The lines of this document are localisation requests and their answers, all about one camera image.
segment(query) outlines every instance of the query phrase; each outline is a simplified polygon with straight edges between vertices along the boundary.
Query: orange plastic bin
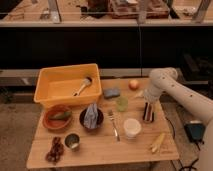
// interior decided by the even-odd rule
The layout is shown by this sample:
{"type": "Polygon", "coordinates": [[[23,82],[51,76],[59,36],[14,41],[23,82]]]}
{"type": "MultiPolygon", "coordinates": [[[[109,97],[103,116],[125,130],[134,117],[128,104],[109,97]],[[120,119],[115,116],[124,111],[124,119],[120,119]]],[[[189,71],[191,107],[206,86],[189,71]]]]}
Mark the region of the orange plastic bin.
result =
{"type": "Polygon", "coordinates": [[[58,104],[83,105],[97,102],[101,94],[97,64],[49,67],[40,70],[34,101],[44,108],[58,104]],[[86,77],[92,79],[92,84],[79,96],[73,96],[86,77]]]}

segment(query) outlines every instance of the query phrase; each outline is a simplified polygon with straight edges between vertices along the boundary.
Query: table leg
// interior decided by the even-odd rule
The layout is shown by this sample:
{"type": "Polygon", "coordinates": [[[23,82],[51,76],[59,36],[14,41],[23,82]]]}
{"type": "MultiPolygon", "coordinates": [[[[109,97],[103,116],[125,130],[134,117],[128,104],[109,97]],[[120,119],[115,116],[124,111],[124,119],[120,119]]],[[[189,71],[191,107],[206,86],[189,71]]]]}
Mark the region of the table leg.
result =
{"type": "Polygon", "coordinates": [[[59,168],[50,168],[50,171],[60,171],[59,168]]]}
{"type": "Polygon", "coordinates": [[[149,162],[149,170],[152,171],[158,162],[149,162]]]}

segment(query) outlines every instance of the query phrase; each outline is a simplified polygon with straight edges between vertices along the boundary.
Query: red object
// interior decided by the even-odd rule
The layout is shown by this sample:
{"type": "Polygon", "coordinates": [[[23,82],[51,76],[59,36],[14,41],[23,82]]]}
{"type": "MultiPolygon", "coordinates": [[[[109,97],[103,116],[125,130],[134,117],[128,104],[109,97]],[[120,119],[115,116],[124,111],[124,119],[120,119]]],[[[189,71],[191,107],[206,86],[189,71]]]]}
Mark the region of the red object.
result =
{"type": "Polygon", "coordinates": [[[62,128],[65,128],[70,123],[72,116],[70,116],[66,120],[51,120],[49,119],[49,117],[59,112],[66,112],[69,110],[70,107],[66,105],[56,105],[51,107],[44,113],[43,126],[49,130],[60,130],[62,128]]]}
{"type": "Polygon", "coordinates": [[[129,88],[131,90],[137,90],[139,88],[140,84],[139,81],[136,79],[130,80],[129,81],[129,88]]]}

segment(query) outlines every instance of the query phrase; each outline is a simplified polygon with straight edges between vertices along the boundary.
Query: small bowl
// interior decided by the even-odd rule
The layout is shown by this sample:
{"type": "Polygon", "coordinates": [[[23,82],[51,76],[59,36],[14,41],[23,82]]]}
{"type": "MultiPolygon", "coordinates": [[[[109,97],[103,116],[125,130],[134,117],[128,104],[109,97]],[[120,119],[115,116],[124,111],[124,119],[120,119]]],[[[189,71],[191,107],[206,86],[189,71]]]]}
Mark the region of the small bowl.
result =
{"type": "Polygon", "coordinates": [[[84,109],[80,114],[79,121],[80,121],[81,125],[84,128],[86,128],[87,130],[95,130],[95,129],[99,128],[104,120],[104,115],[103,115],[102,111],[100,109],[98,109],[97,127],[94,129],[88,128],[84,125],[84,117],[85,117],[86,111],[87,111],[87,108],[84,109]]]}
{"type": "Polygon", "coordinates": [[[69,134],[66,136],[64,143],[71,150],[74,150],[74,151],[78,150],[79,143],[80,143],[80,137],[75,133],[69,134]]]}
{"type": "Polygon", "coordinates": [[[65,128],[70,123],[72,116],[66,120],[51,120],[49,117],[55,115],[58,112],[66,112],[68,110],[70,110],[70,108],[66,105],[56,105],[51,107],[44,114],[43,126],[49,130],[60,130],[65,128]]]}

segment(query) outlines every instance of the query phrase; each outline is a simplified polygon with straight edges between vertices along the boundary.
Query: small container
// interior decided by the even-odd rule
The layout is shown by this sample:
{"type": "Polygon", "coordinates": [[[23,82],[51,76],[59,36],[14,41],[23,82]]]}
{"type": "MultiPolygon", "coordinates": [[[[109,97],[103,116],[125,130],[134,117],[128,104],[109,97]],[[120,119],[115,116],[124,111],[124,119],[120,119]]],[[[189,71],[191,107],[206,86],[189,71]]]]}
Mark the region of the small container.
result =
{"type": "Polygon", "coordinates": [[[128,139],[133,139],[140,133],[141,124],[138,120],[129,118],[124,121],[124,131],[128,139]]]}
{"type": "Polygon", "coordinates": [[[58,120],[51,120],[50,117],[59,112],[67,112],[70,110],[71,110],[71,108],[66,105],[56,105],[56,106],[51,107],[44,113],[44,117],[43,117],[43,121],[42,121],[43,126],[52,131],[64,129],[65,127],[67,127],[70,124],[70,122],[72,120],[72,115],[70,115],[66,119],[58,119],[58,120]]]}
{"type": "Polygon", "coordinates": [[[64,143],[72,151],[77,151],[80,145],[80,137],[75,133],[69,134],[66,136],[64,143]]]}

